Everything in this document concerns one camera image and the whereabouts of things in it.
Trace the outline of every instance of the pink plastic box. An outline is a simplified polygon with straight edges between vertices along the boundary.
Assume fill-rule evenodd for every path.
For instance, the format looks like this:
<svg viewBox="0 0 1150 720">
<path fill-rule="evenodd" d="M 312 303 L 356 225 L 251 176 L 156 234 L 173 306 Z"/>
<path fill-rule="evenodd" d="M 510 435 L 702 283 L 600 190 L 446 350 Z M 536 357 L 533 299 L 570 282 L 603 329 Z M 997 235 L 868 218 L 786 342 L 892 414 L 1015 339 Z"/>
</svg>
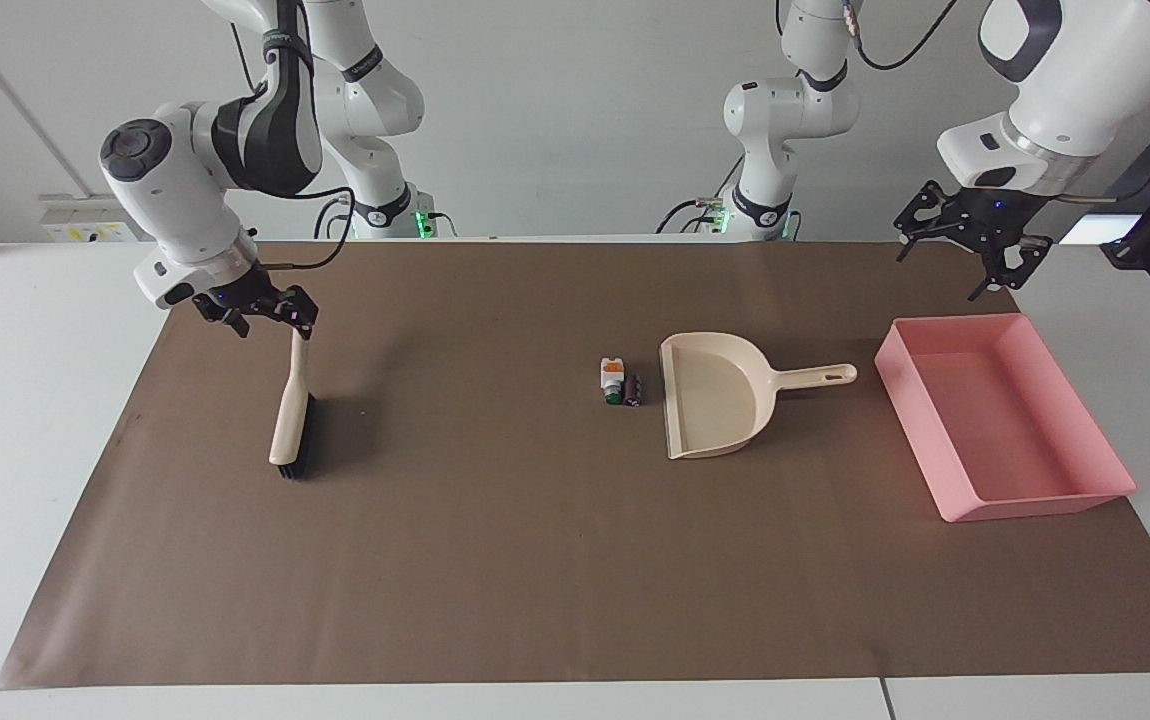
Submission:
<svg viewBox="0 0 1150 720">
<path fill-rule="evenodd" d="M 1136 489 L 1023 315 L 895 320 L 876 363 L 950 523 L 1079 512 Z"/>
</svg>

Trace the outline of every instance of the brush handle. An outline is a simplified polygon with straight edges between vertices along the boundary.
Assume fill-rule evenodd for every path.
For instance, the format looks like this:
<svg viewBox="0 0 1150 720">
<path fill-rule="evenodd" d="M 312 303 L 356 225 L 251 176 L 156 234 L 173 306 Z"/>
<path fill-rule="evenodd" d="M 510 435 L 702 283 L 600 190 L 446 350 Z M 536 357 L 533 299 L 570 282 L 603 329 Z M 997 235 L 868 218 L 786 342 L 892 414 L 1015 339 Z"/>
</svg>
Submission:
<svg viewBox="0 0 1150 720">
<path fill-rule="evenodd" d="M 775 374 L 775 389 L 811 389 L 813 386 L 844 386 L 859 377 L 853 365 L 828 365 L 825 368 L 785 370 Z"/>
<path fill-rule="evenodd" d="M 282 391 L 277 424 L 273 428 L 273 450 L 268 461 L 291 465 L 300 455 L 304 421 L 309 409 L 309 342 L 298 331 L 291 331 L 291 374 Z"/>
</svg>

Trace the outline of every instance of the brown table surface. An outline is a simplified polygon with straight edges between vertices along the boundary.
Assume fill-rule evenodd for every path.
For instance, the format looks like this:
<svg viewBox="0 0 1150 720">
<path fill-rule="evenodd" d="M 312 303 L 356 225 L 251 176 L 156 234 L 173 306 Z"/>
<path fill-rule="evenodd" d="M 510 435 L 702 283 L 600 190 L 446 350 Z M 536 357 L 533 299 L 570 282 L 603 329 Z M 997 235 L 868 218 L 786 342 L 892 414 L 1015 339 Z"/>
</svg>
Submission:
<svg viewBox="0 0 1150 720">
<path fill-rule="evenodd" d="M 237 340 L 182 307 L 0 685 L 1150 671 L 1128 501 L 937 516 L 872 358 L 895 317 L 1015 306 L 964 301 L 954 247 L 896 252 L 347 246 L 279 278 L 322 306 L 301 484 L 264 460 L 286 329 Z M 684 331 L 860 378 L 781 396 L 738 454 L 668 461 L 657 347 Z M 647 406 L 603 404 L 603 355 Z"/>
</svg>

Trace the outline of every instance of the dustpan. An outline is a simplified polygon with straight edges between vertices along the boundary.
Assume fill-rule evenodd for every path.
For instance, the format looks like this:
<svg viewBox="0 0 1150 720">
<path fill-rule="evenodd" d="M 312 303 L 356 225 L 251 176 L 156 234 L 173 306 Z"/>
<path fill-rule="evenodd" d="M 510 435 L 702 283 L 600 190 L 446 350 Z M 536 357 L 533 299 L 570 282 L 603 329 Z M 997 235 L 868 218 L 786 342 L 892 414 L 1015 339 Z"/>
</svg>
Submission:
<svg viewBox="0 0 1150 720">
<path fill-rule="evenodd" d="M 731 334 L 675 334 L 659 346 L 668 459 L 726 455 L 770 422 L 785 389 L 853 383 L 853 365 L 780 372 L 752 342 Z"/>
</svg>

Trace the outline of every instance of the electrical outlet box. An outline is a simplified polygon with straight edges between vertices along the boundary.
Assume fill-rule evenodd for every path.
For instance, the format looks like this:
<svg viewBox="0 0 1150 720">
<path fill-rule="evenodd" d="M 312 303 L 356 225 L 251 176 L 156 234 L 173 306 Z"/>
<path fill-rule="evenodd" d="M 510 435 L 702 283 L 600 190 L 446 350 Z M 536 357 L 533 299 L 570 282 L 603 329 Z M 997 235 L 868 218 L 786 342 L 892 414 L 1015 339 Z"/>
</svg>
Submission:
<svg viewBox="0 0 1150 720">
<path fill-rule="evenodd" d="M 140 242 L 144 231 L 123 210 L 46 210 L 41 227 L 52 242 Z"/>
</svg>

